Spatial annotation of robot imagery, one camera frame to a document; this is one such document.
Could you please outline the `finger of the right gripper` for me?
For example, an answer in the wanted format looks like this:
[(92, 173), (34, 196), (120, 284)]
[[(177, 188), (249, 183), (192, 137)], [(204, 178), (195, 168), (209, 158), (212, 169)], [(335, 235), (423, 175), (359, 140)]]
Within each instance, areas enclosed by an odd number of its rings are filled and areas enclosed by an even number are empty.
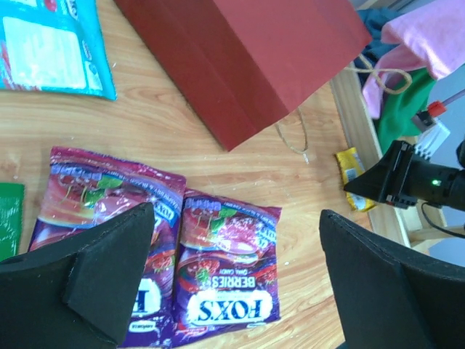
[(344, 190), (381, 204), (399, 202), (400, 187), (396, 180), (403, 157), (402, 146), (402, 141), (394, 141), (375, 165), (344, 185)]

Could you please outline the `red brown paper bag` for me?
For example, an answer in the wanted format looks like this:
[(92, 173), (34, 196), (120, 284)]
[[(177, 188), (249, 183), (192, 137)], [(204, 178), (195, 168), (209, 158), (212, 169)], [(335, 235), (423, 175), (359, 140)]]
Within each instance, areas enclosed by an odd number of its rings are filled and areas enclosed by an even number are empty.
[(118, 1), (226, 150), (295, 111), (372, 36), (349, 1)]

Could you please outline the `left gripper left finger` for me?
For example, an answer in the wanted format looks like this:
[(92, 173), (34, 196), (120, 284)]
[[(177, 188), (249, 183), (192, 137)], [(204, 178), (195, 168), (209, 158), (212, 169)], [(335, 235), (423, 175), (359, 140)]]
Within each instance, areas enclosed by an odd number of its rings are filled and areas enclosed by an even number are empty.
[(2, 348), (117, 348), (154, 229), (151, 203), (1, 261)]

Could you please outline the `purple snack packet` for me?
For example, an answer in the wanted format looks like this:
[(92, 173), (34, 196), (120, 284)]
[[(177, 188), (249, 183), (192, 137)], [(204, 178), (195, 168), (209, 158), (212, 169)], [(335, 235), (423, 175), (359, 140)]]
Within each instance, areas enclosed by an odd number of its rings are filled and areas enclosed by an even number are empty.
[(178, 233), (186, 178), (79, 148), (54, 147), (29, 250), (63, 240), (149, 202), (154, 229), (123, 346), (170, 348)]
[(279, 207), (185, 191), (173, 347), (280, 320), (280, 216)]

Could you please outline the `teal snack packet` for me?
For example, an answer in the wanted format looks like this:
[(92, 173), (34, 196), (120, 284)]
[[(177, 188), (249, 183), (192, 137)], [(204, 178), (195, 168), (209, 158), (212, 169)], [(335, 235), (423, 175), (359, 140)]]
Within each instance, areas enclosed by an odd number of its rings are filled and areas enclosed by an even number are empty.
[(116, 100), (95, 1), (1, 1), (1, 88)]

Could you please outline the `yellow snack packet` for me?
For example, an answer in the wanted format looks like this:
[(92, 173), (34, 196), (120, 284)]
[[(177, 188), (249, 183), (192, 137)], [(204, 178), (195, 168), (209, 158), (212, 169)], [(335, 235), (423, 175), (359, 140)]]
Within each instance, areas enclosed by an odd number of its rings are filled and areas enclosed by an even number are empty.
[[(355, 147), (338, 152), (335, 157), (339, 166), (341, 181), (344, 185), (365, 172)], [(348, 204), (356, 212), (368, 212), (376, 206), (374, 201), (357, 194), (346, 192), (346, 197)]]

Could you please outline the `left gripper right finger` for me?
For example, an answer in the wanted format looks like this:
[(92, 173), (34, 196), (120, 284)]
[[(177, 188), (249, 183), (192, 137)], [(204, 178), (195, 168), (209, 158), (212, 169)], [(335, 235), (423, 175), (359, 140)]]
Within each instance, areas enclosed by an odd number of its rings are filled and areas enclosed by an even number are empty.
[(464, 268), (320, 213), (342, 348), (463, 348)]

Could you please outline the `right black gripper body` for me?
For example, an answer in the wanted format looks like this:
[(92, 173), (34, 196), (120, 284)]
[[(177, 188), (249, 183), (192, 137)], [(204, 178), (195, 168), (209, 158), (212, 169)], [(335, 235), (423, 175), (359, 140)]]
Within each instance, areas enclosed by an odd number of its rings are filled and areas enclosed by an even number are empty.
[(464, 170), (433, 164), (415, 153), (412, 145), (403, 142), (403, 157), (396, 184), (400, 201), (387, 203), (406, 209), (422, 200), (434, 207), (448, 206), (464, 210)]

